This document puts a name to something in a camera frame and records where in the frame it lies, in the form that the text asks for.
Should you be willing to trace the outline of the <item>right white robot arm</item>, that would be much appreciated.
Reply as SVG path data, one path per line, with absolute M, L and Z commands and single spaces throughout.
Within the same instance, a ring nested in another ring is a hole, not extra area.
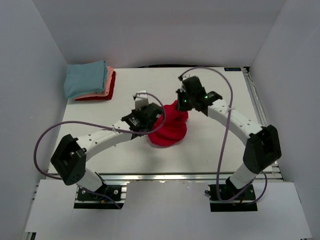
M 243 163 L 226 180 L 224 193 L 236 200 L 244 187 L 282 156 L 277 129 L 262 126 L 232 109 L 221 95 L 207 92 L 197 76 L 182 80 L 177 93 L 177 109 L 186 112 L 195 109 L 216 120 L 244 144 Z

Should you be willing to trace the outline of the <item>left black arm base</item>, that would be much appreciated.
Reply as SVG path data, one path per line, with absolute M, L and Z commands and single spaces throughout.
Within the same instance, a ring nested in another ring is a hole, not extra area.
M 117 184 L 104 184 L 96 192 L 78 187 L 73 207 L 88 210 L 121 210 L 126 188 Z

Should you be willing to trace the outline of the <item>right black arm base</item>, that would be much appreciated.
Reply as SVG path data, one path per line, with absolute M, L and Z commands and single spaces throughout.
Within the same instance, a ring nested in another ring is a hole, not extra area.
M 251 184 L 241 195 L 231 201 L 226 200 L 234 197 L 235 193 L 227 191 L 225 184 L 219 185 L 219 193 L 222 201 L 218 199 L 216 185 L 211 184 L 204 194 L 209 197 L 210 211 L 213 213 L 228 213 L 228 212 L 257 212 L 256 194 L 253 185 Z

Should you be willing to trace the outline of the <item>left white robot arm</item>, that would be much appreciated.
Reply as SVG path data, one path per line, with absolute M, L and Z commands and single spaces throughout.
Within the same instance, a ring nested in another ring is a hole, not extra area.
M 86 162 L 112 146 L 151 131 L 163 114 L 163 107 L 150 103 L 133 109 L 116 122 L 111 130 L 102 129 L 80 137 L 67 134 L 60 140 L 50 162 L 66 186 L 78 185 L 99 200 L 105 196 L 107 185 L 96 172 L 86 167 Z

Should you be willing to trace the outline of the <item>bright red t shirt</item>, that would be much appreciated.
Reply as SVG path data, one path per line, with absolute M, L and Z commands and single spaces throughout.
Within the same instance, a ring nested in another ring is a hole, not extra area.
M 177 100 L 164 106 L 166 118 L 163 126 L 159 130 L 148 134 L 148 138 L 153 145 L 163 148 L 171 147 L 186 136 L 189 114 L 187 111 L 178 111 L 177 106 Z

